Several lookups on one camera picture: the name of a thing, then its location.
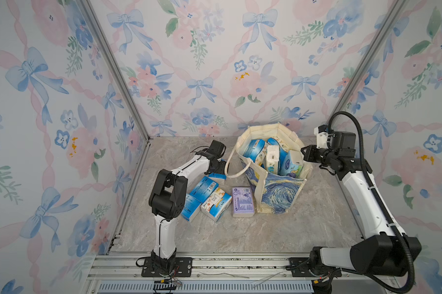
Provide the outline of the cream canvas bag starry print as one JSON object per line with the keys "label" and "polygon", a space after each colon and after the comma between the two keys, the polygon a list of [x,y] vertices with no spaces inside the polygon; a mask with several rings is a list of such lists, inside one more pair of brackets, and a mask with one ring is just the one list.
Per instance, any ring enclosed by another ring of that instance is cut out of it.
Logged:
{"label": "cream canvas bag starry print", "polygon": [[[244,156],[252,140],[268,139],[272,136],[278,137],[286,143],[287,147],[293,150],[300,150],[305,147],[298,135],[289,130],[286,126],[276,124],[266,124],[262,126],[249,126],[237,139],[224,168],[224,174],[228,178],[237,178],[246,175],[254,190],[254,199],[258,213],[283,214],[289,211],[301,190],[307,182],[307,178],[313,171],[311,163],[302,164],[302,169],[298,177],[275,175],[254,160]],[[236,174],[229,174],[228,168],[232,157],[236,155],[243,169]]]}

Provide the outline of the white tissue pack cartoon blue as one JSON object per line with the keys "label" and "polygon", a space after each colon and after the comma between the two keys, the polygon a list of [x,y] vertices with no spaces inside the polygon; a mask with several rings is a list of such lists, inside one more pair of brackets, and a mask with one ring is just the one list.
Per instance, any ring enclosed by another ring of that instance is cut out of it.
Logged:
{"label": "white tissue pack cartoon blue", "polygon": [[303,155],[300,151],[290,150],[279,170],[280,176],[289,176],[291,178],[299,178],[304,167]]}

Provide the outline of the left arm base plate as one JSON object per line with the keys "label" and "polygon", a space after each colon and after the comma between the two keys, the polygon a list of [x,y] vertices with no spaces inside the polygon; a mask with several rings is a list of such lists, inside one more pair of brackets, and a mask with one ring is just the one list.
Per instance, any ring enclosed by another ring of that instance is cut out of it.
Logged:
{"label": "left arm base plate", "polygon": [[192,275],[191,257],[175,257],[168,260],[157,256],[145,257],[142,264],[140,260],[139,258],[136,261],[136,265],[141,268],[141,276],[144,278],[190,278]]}

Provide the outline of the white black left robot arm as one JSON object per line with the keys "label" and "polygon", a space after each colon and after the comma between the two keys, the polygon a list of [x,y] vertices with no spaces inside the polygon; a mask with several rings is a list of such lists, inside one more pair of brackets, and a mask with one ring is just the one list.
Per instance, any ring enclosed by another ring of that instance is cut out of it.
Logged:
{"label": "white black left robot arm", "polygon": [[219,187],[209,176],[224,174],[222,157],[226,146],[214,140],[210,146],[193,150],[194,156],[184,165],[162,169],[156,177],[149,206],[156,221],[156,242],[151,252],[158,262],[176,256],[175,231],[184,207],[199,207]]}

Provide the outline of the colourful cartoon tissue pack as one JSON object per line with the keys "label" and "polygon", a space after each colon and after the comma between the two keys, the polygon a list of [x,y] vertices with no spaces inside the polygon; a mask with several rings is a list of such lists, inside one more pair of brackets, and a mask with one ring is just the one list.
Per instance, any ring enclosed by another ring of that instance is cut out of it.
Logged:
{"label": "colourful cartoon tissue pack", "polygon": [[264,162],[265,162],[266,153],[267,153],[266,148],[263,148],[262,150],[259,150],[258,152],[256,152],[253,161],[254,161],[257,165],[259,165],[259,166],[263,166],[263,164],[264,164]]}

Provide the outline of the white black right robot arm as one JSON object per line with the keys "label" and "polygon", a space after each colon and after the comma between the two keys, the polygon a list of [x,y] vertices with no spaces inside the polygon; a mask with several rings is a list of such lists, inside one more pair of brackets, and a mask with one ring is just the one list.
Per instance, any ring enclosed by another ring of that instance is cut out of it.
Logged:
{"label": "white black right robot arm", "polygon": [[409,237],[390,213],[375,186],[366,160],[356,156],[356,135],[315,128],[316,143],[301,149],[306,162],[331,169],[352,198],[360,218],[363,240],[345,248],[314,247],[309,269],[323,274],[336,268],[362,275],[403,277],[418,257],[421,244]]}

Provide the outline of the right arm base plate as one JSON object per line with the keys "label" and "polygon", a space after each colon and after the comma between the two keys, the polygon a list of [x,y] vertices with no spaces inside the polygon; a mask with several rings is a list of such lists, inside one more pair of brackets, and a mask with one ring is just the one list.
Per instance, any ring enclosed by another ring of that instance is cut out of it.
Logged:
{"label": "right arm base plate", "polygon": [[290,257],[289,265],[285,267],[294,278],[312,278],[313,273],[309,268],[309,257]]}

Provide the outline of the white blue tissue pack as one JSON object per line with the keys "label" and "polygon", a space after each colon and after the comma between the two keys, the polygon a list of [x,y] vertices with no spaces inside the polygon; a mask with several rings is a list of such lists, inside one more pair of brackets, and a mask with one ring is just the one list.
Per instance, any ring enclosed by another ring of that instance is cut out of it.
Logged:
{"label": "white blue tissue pack", "polygon": [[265,156],[265,169],[275,175],[279,172],[280,150],[277,145],[268,145]]}

